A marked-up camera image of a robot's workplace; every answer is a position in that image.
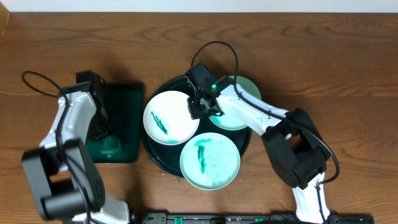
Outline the white plate with green smear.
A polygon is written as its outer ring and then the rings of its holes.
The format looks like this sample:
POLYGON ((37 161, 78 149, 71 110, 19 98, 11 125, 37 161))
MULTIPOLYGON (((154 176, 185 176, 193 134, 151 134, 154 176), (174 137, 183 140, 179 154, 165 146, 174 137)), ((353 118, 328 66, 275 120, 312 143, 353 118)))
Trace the white plate with green smear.
POLYGON ((155 142, 173 146, 189 140, 200 120, 192 119, 188 110, 189 96, 181 91, 164 91, 155 95, 143 114, 146 134, 155 142))

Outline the green scrub sponge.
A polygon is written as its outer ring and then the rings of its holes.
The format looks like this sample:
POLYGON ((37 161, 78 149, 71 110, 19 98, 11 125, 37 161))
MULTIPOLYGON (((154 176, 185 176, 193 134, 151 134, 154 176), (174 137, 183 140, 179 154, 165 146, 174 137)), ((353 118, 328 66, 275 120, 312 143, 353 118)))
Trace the green scrub sponge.
POLYGON ((103 139, 102 143, 99 152, 103 155, 116 154, 122 150, 121 141, 117 136, 108 136, 103 139))

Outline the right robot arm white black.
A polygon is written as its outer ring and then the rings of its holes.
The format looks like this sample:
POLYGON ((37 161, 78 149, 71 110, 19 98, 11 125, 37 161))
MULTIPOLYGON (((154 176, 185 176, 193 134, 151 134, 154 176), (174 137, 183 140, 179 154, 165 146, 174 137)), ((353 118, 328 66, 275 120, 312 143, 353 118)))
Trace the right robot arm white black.
POLYGON ((261 136, 272 168, 292 188, 296 216, 301 222, 326 223, 323 181, 331 153, 309 115, 300 108, 289 112, 248 93, 235 78, 216 78, 199 63, 185 76, 194 89, 188 99, 193 119, 232 116, 261 136))

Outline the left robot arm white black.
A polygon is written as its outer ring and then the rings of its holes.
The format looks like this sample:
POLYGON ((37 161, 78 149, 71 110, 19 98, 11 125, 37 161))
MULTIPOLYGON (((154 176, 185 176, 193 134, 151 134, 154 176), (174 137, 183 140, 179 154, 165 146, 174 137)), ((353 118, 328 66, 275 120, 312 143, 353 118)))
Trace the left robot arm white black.
POLYGON ((104 183, 86 150, 86 140, 109 134, 103 103, 105 80, 86 70, 76 84, 60 87, 58 111, 37 149, 22 155, 22 166, 43 220, 64 223, 129 223, 128 204, 106 195, 104 183))

